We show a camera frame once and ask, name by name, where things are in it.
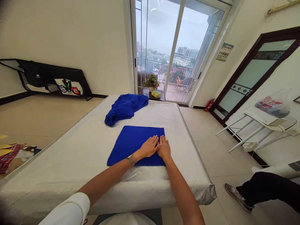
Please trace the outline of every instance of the massage table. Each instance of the massage table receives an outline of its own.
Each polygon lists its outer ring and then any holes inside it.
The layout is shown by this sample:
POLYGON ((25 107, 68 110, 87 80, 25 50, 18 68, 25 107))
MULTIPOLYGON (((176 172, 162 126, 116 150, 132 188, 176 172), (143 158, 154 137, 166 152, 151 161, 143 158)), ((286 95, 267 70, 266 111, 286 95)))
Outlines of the massage table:
MULTIPOLYGON (((174 162, 198 204, 212 203, 217 197, 215 186, 178 105, 149 100, 131 119, 108 127, 104 119, 117 98, 108 96, 60 138, 0 181, 6 216, 14 223, 39 223, 58 204, 108 168, 107 159, 126 125, 164 128, 174 162)), ((97 201, 89 215, 171 206, 176 206, 176 202, 166 168, 132 167, 121 182, 97 201)))

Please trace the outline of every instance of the left hand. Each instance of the left hand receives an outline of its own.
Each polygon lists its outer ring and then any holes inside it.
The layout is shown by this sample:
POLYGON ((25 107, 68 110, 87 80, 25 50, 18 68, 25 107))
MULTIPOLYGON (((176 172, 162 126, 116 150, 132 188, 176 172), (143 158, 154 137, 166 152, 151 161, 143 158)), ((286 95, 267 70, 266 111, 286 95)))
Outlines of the left hand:
POLYGON ((145 157, 152 156, 160 148, 160 145, 156 146, 157 142, 157 135, 148 138, 148 140, 146 140, 146 142, 143 143, 141 148, 132 154, 134 161, 137 162, 145 157))

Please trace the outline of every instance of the pipe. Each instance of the pipe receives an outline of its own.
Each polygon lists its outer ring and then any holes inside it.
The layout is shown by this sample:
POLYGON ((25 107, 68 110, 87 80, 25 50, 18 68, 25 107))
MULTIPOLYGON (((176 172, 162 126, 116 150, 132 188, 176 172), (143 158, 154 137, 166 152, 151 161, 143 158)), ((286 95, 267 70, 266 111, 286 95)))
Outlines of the pipe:
POLYGON ((274 9, 270 9, 270 10, 266 13, 265 17, 269 17, 271 14, 273 14, 273 13, 275 13, 275 12, 281 11, 281 10, 283 10, 283 9, 286 9, 286 8, 288 8, 288 7, 290 7, 290 6, 293 6, 293 5, 296 5, 296 4, 299 4, 299 3, 300 3, 300 0, 295 0, 295 1, 293 1, 293 2, 290 2, 290 3, 286 4, 286 5, 279 6, 279 7, 276 7, 276 8, 274 8, 274 9))

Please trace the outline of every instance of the sneaker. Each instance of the sneaker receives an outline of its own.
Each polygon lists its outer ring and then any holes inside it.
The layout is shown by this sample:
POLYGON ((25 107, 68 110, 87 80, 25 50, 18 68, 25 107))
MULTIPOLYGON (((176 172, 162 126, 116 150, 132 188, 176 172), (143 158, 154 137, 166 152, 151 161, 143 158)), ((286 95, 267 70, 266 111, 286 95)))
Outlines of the sneaker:
POLYGON ((225 189, 228 192, 228 194, 230 194, 232 197, 234 197, 237 202, 240 204, 240 206, 243 208, 243 210, 245 210, 248 213, 251 213, 252 210, 254 209, 253 207, 247 206, 245 204, 245 199, 243 198, 243 196, 238 192, 237 189, 235 189, 233 186, 231 186, 230 184, 225 183, 225 189))

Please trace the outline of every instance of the glass door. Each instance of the glass door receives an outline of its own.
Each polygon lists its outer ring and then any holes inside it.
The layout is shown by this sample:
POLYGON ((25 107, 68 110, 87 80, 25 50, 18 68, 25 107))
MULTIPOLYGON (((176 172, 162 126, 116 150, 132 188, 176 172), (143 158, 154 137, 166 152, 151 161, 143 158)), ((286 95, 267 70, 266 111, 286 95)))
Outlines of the glass door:
POLYGON ((253 94, 273 73, 276 67, 300 45, 295 35, 276 37, 271 34, 267 40, 260 38, 238 67, 210 112, 222 124, 253 94))
POLYGON ((153 73, 167 101, 188 104, 230 6, 217 0, 131 4, 136 93, 153 73))

